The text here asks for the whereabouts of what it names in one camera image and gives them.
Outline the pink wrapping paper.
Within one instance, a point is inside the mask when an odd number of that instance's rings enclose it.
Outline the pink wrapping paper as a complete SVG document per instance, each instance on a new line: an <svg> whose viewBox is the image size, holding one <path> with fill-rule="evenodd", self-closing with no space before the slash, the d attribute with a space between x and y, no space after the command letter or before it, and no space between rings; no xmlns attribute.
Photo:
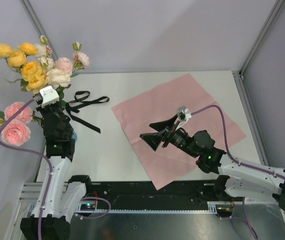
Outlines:
<svg viewBox="0 0 285 240"><path fill-rule="evenodd" d="M223 110L215 106L218 102L189 73L169 82L160 84L131 99L125 100L111 109L120 123L127 139L156 190L197 169L197 157L191 157L179 149L184 144L169 143L163 148L164 136L151 143L140 136L171 130L178 121L178 108L185 106L190 112L204 107L210 108L192 116L186 124L175 131L176 136L186 137L187 141L202 147L194 135L208 133L214 140L215 148L225 150L247 136Z"/></svg>

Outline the white rose stem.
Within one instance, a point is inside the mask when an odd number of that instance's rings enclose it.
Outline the white rose stem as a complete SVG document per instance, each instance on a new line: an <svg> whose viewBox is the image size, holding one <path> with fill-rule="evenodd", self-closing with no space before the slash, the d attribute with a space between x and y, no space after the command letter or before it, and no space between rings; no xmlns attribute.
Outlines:
<svg viewBox="0 0 285 240"><path fill-rule="evenodd" d="M46 86L51 86L58 92L59 100L63 100L64 89L68 87L71 81L71 75L61 69L53 68L46 73Z"/></svg>

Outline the black ribbon gold lettering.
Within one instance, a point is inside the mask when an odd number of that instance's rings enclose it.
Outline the black ribbon gold lettering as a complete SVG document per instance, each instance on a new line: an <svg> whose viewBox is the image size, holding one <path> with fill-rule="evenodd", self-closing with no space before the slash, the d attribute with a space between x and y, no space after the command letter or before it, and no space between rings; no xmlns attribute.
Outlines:
<svg viewBox="0 0 285 240"><path fill-rule="evenodd" d="M99 127L97 127L97 126L89 123L88 121L85 121L84 119L76 116L76 114L79 114L80 110L82 110L84 108L87 108L87 107L92 106L92 105L105 104L105 103L108 103L110 101L110 98L108 96L101 96L101 97L96 98L94 100L88 100L90 95L91 95L91 93L87 90L77 91L74 94L74 99L67 102L65 104L64 109L66 110L69 117L73 121L75 121L75 122L83 125L84 127L100 134L101 129Z"/></svg>

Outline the yellow rose stem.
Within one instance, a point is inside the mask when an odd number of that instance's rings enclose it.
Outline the yellow rose stem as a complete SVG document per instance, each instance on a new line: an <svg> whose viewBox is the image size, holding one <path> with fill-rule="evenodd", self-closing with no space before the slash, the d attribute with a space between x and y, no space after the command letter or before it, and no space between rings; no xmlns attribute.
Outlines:
<svg viewBox="0 0 285 240"><path fill-rule="evenodd" d="M23 42L17 49L7 43L0 43L0 60L5 60L7 66L21 75L21 90L38 94L47 85L46 70L37 60L28 60L36 56L39 49L36 45Z"/></svg>

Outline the green flower stem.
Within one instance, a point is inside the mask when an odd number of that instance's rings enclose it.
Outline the green flower stem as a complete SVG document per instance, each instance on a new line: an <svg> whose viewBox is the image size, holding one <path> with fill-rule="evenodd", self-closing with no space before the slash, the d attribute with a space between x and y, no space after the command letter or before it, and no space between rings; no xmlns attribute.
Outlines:
<svg viewBox="0 0 285 240"><path fill-rule="evenodd" d="M51 57L52 49L48 45L48 39L46 36L40 36L39 41L40 43L34 44L38 48L39 53L36 56L29 56L27 59L29 61L39 61L39 63L45 68L47 75L47 72L55 66ZM14 80L13 83L19 82L21 90L22 83L20 78ZM26 143L31 137L31 130L28 127L28 124L30 122L40 121L40 118L35 116L35 111L29 106L23 109L19 114L16 114L23 105L23 102L17 101L7 106L4 111L0 111L0 127L7 123L7 126L5 126L1 131L0 137L5 143L17 147Z"/></svg>

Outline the pale pink rose stem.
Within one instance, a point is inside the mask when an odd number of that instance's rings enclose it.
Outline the pale pink rose stem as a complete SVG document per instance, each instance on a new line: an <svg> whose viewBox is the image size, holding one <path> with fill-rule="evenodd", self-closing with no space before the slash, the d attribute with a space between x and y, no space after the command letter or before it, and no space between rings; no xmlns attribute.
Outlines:
<svg viewBox="0 0 285 240"><path fill-rule="evenodd" d="M60 57L55 61L55 67L65 74L72 75L75 71L83 70L90 65L90 58L87 54L81 52L82 44L78 41L72 43L75 51L73 59Z"/></svg>

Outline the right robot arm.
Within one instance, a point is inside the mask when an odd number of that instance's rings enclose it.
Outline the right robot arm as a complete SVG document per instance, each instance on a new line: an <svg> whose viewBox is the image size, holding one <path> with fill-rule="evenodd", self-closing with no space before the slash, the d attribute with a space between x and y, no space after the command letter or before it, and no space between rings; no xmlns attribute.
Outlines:
<svg viewBox="0 0 285 240"><path fill-rule="evenodd" d="M154 151L158 147L174 145L187 155L196 158L195 164L206 173L218 175L213 195L219 201L230 198L252 198L276 203L285 211L285 169L261 164L230 155L216 148L215 141L206 130L193 136L181 127L180 118L151 123L155 132L142 133L140 138Z"/></svg>

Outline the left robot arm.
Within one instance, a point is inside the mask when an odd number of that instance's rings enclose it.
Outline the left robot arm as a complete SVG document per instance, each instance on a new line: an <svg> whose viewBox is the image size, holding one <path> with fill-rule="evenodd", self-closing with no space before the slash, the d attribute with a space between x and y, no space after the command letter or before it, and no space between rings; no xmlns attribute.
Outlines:
<svg viewBox="0 0 285 240"><path fill-rule="evenodd" d="M63 191L75 152L74 129L59 102L37 110L42 115L48 167L38 200L30 217L21 220L20 230L28 240L68 240L74 212L81 199L92 196L93 187L89 176L74 175Z"/></svg>

